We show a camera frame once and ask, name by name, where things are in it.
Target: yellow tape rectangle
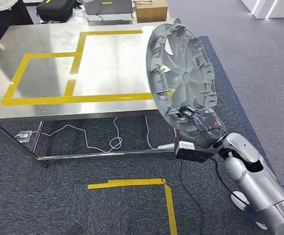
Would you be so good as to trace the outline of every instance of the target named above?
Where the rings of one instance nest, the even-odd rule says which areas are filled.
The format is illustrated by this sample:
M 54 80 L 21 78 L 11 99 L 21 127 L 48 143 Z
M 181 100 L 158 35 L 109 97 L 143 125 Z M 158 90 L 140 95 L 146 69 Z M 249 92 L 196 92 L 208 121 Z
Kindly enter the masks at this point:
M 115 35 L 115 34 L 140 34 L 143 30 L 113 30 L 113 31 L 89 31 L 80 32 L 76 52 L 56 52 L 56 53 L 32 53 L 24 54 L 20 65 L 11 79 L 10 85 L 1 101 L 2 105 L 43 105 L 43 104 L 64 104 L 82 102 L 108 102 L 108 101 L 127 101 L 127 100 L 148 100 L 153 99 L 150 93 L 140 94 L 107 94 L 107 95 L 88 95 L 73 96 L 79 72 L 81 58 L 85 47 L 86 36 L 88 35 Z M 72 57 L 73 62 L 69 75 L 63 96 L 61 97 L 32 97 L 16 98 L 13 95 L 30 59 L 45 59 L 56 57 Z
M 165 183 L 165 179 L 129 179 L 129 180 L 109 180 L 107 183 L 88 185 L 88 189 L 112 188 L 122 186 L 141 186 L 141 185 L 164 185 L 168 214 L 169 229 L 171 235 L 177 235 L 176 220 L 174 218 L 174 203 L 171 190 Z

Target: table top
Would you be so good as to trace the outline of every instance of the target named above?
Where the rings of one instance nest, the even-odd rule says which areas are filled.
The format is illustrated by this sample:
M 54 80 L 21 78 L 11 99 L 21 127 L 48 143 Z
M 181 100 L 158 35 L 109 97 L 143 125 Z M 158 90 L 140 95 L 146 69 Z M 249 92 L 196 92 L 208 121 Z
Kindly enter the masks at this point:
M 159 24 L 10 27 L 0 41 L 0 122 L 156 113 L 145 61 Z

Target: gray plastic wheel cover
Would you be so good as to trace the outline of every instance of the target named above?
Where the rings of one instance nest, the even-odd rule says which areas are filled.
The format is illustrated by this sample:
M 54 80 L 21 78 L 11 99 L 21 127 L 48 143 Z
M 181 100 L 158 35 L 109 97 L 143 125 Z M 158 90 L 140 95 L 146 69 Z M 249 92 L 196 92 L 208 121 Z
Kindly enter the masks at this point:
M 159 111 L 177 130 L 191 132 L 196 126 L 179 109 L 215 106 L 214 73 L 200 40 L 180 23 L 177 19 L 174 25 L 161 24 L 152 33 L 147 45 L 147 72 Z

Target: cardboard box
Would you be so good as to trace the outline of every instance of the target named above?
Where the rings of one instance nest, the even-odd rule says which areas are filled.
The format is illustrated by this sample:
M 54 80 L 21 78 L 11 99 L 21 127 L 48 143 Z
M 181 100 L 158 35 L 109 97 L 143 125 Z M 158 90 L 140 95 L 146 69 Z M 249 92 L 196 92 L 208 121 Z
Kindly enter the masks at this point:
M 166 21 L 166 0 L 136 1 L 137 23 Z

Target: black device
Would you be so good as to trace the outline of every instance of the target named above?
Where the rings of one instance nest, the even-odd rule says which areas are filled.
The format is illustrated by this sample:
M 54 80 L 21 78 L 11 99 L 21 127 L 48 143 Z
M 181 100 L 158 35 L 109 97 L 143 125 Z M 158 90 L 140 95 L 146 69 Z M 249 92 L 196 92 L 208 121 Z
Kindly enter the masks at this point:
M 76 6 L 76 0 L 44 0 L 36 7 L 36 14 L 45 22 L 66 22 Z

